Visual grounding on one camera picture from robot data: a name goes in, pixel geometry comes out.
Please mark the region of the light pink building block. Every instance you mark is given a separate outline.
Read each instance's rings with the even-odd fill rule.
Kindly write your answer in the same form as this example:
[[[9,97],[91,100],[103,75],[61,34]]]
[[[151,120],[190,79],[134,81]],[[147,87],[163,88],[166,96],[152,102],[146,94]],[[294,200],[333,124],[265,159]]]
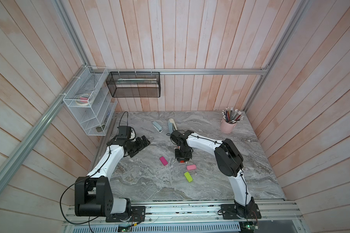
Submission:
[[[187,165],[187,166],[186,166],[186,169],[187,169],[188,171],[192,171],[192,170],[196,170],[197,167],[196,167],[196,165]]]

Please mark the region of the magenta building block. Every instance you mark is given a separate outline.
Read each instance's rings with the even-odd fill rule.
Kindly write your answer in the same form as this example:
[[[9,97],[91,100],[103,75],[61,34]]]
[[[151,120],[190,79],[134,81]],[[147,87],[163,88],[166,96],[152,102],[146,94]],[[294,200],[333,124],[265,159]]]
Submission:
[[[164,166],[167,166],[168,165],[168,161],[165,159],[165,157],[160,157],[159,160],[161,161],[161,163],[164,165]]]

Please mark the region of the lime green building block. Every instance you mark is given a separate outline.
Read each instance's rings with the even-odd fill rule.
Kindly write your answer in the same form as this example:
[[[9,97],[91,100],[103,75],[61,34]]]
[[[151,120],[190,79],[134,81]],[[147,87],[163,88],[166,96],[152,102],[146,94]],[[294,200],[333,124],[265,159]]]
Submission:
[[[189,183],[193,181],[193,178],[189,172],[184,173],[184,176]]]

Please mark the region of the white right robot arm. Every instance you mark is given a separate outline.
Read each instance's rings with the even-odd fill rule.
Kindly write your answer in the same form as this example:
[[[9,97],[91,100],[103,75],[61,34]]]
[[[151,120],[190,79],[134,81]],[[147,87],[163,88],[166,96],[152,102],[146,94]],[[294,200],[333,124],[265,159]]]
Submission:
[[[259,209],[249,192],[244,175],[243,157],[230,139],[216,140],[187,131],[173,131],[170,140],[177,145],[175,158],[178,162],[192,159],[194,149],[208,152],[215,156],[219,170],[228,177],[234,193],[234,205],[230,213],[240,218],[259,217]]]

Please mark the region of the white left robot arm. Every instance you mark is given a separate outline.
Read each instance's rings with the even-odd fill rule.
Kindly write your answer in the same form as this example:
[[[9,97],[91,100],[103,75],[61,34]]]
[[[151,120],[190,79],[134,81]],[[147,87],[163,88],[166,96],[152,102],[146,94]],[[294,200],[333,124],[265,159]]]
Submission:
[[[113,138],[96,167],[86,176],[79,177],[75,184],[75,215],[106,217],[120,220],[131,218],[132,209],[129,198],[113,196],[110,179],[119,163],[126,155],[135,156],[150,141],[145,137],[135,139]]]

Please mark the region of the beige and grey stapler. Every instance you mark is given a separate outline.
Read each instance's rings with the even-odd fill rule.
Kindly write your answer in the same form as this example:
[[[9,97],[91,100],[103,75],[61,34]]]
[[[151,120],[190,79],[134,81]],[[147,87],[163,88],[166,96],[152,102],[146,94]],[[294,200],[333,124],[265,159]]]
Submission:
[[[169,128],[169,134],[171,135],[174,131],[177,131],[178,128],[176,126],[176,123],[173,118],[168,119],[168,128]]]

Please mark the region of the small blue-grey stapler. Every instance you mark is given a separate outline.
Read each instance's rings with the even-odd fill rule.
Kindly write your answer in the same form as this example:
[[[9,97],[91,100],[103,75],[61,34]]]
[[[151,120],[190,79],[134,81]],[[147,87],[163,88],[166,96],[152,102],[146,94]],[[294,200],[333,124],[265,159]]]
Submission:
[[[156,129],[159,133],[162,132],[162,126],[161,126],[159,123],[157,123],[156,121],[153,121],[153,122],[152,122],[152,125],[155,127],[155,129]]]

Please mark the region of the pink pencil cup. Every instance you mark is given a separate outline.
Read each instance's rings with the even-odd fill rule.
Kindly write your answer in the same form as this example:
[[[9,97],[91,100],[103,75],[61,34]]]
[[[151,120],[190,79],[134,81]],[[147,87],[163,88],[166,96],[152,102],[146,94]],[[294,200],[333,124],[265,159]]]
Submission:
[[[220,130],[221,132],[225,133],[225,134],[230,134],[233,129],[236,126],[236,122],[235,123],[228,123],[226,122],[224,119],[221,121],[221,125],[220,125]]]

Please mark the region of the bundle of pencils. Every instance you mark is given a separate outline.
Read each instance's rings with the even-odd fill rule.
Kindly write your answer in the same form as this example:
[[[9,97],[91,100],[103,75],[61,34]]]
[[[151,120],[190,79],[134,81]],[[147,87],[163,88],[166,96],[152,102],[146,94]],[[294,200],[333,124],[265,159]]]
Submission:
[[[235,108],[226,108],[222,111],[223,121],[228,124],[240,122],[243,119],[242,112]]]

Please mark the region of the black mesh basket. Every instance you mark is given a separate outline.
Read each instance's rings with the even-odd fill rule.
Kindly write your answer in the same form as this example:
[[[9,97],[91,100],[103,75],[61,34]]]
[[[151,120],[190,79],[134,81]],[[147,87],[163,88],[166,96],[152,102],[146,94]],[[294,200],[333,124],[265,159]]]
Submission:
[[[111,71],[106,85],[114,98],[159,98],[160,73],[144,71]]]

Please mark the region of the tape roll on shelf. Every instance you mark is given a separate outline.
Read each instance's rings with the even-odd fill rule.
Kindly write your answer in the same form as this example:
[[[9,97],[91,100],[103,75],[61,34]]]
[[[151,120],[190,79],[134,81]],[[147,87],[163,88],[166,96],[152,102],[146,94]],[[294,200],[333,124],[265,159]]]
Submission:
[[[94,102],[94,97],[93,97],[92,93],[79,94],[75,98],[75,104],[77,106],[87,106],[87,105],[93,104],[93,102]]]

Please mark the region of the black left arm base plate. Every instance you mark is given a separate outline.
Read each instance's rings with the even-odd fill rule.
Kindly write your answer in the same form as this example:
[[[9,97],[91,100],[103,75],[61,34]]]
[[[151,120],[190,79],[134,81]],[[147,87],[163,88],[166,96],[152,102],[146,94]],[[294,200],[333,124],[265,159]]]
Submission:
[[[120,214],[111,214],[106,217],[106,222],[118,223],[141,223],[145,220],[146,207],[145,206],[131,206],[126,209],[126,212]]]

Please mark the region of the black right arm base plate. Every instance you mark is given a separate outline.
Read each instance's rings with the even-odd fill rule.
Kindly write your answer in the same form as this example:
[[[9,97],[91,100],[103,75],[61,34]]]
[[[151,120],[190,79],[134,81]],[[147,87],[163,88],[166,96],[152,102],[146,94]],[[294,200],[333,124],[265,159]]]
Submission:
[[[218,214],[223,219],[261,219],[261,213],[256,203],[252,205],[242,206],[238,203],[235,204],[222,204]]]

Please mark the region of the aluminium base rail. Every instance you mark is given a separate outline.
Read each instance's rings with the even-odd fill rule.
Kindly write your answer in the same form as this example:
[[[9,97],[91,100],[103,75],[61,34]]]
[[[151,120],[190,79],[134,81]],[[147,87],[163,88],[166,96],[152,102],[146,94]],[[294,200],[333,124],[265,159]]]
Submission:
[[[132,215],[142,224],[206,223],[206,222],[258,222],[274,220],[302,220],[294,201],[283,199],[256,200],[257,205],[247,215],[237,213],[232,201],[149,201],[133,202]]]

